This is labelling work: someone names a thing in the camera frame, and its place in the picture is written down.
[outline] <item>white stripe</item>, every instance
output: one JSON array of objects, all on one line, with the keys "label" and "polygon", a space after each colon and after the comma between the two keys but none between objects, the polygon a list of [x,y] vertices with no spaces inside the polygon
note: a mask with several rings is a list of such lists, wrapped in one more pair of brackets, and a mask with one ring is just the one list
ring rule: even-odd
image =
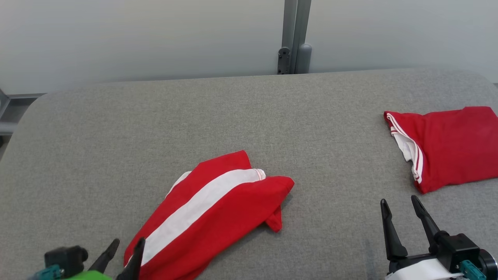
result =
[{"label": "white stripe", "polygon": [[237,169],[207,183],[145,239],[142,266],[187,230],[229,191],[240,184],[259,181],[260,176],[265,179],[261,169]]},{"label": "white stripe", "polygon": [[[408,134],[406,134],[406,132],[403,130],[403,128],[401,128],[401,126],[397,123],[397,121],[393,115],[391,115],[390,113],[387,113],[386,116],[387,116],[387,119],[389,119],[391,121],[394,129],[396,129],[401,135],[403,135],[404,137],[408,138],[411,142],[413,142],[415,150],[412,152],[412,157],[411,157],[412,162],[413,162],[412,173],[413,173],[413,177],[415,178],[415,180],[417,180],[417,182],[419,184],[422,183],[422,171],[423,171],[423,167],[424,167],[424,154],[422,153],[422,149],[419,147],[419,145],[412,138],[410,138],[410,136],[408,136]],[[396,139],[396,142],[398,142],[398,140],[402,140],[396,136],[394,138]]]},{"label": "white stripe", "polygon": [[183,179],[187,178],[187,176],[190,174],[191,171],[187,171],[185,173],[183,173],[180,178],[178,178],[178,180],[176,180],[176,182],[173,184],[173,186],[169,189],[168,193],[166,194],[166,196],[168,196],[168,194],[173,190],[173,188],[178,185],[179,182],[183,181]]}]

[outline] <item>metal pole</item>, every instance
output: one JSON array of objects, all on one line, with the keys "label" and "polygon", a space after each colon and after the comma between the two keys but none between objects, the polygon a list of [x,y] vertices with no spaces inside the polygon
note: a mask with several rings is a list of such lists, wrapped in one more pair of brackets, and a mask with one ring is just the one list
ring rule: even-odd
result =
[{"label": "metal pole", "polygon": [[[298,0],[297,11],[296,11],[296,21],[294,25],[294,36],[292,40],[292,49],[290,55],[290,73],[299,74],[296,72],[296,64],[298,62],[299,48],[304,45],[306,40],[306,30],[308,28],[308,18],[310,15],[311,0]],[[305,49],[311,55],[311,46],[307,46]]]},{"label": "metal pole", "polygon": [[296,24],[297,0],[285,0],[283,7],[282,48],[292,49]]}]

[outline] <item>red t-shirt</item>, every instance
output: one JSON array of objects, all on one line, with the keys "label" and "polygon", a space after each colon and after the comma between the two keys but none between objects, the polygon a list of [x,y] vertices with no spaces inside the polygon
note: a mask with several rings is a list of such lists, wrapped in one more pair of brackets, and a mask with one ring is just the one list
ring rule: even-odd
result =
[{"label": "red t-shirt", "polygon": [[490,107],[414,113],[384,112],[421,193],[498,177],[498,118]]},{"label": "red t-shirt", "polygon": [[124,265],[140,238],[140,279],[190,280],[221,251],[266,222],[282,227],[280,205],[289,177],[267,177],[245,151],[200,163],[182,176],[124,252]]}]

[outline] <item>gray table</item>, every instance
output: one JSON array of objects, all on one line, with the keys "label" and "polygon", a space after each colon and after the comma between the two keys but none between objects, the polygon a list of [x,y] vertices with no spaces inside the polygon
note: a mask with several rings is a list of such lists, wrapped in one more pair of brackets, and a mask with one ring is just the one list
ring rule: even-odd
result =
[{"label": "gray table", "polygon": [[[201,279],[380,279],[387,272],[379,202],[411,254],[428,243],[410,195],[410,163],[384,110],[487,105],[498,91],[460,70],[407,69],[103,84],[39,98],[0,161],[0,275],[22,279],[43,254],[79,244],[89,262],[118,237],[123,252],[172,183],[245,149],[267,175],[290,176],[284,226],[260,226]],[[441,229],[498,256],[498,180],[420,197]]]}]

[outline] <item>white fabric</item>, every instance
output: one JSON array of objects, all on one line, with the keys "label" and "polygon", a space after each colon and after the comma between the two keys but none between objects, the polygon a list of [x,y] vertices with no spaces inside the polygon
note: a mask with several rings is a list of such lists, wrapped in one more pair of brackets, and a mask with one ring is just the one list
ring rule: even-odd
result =
[{"label": "white fabric", "polygon": [[261,169],[236,169],[207,183],[145,239],[142,266],[180,236],[233,188],[243,183],[256,182],[265,178],[265,173]]},{"label": "white fabric", "polygon": [[450,273],[446,268],[437,260],[430,259],[418,262],[409,267],[405,267],[391,273],[385,277],[389,280],[441,280],[448,278],[456,278],[462,276],[462,273]]},{"label": "white fabric", "polygon": [[183,179],[187,178],[187,176],[191,173],[192,171],[187,171],[185,173],[183,173],[180,178],[178,178],[178,180],[176,180],[176,182],[173,184],[173,186],[169,189],[168,193],[166,194],[166,196],[168,196],[168,194],[173,190],[173,188],[178,185],[179,182],[183,181]]},{"label": "white fabric", "polygon": [[408,136],[408,134],[406,134],[393,115],[387,113],[386,117],[393,125],[391,127],[391,135],[396,139],[405,160],[411,160],[413,162],[413,167],[411,169],[413,178],[415,178],[419,184],[422,183],[422,171],[424,166],[424,154],[422,149],[412,138],[410,138],[410,136]]}]

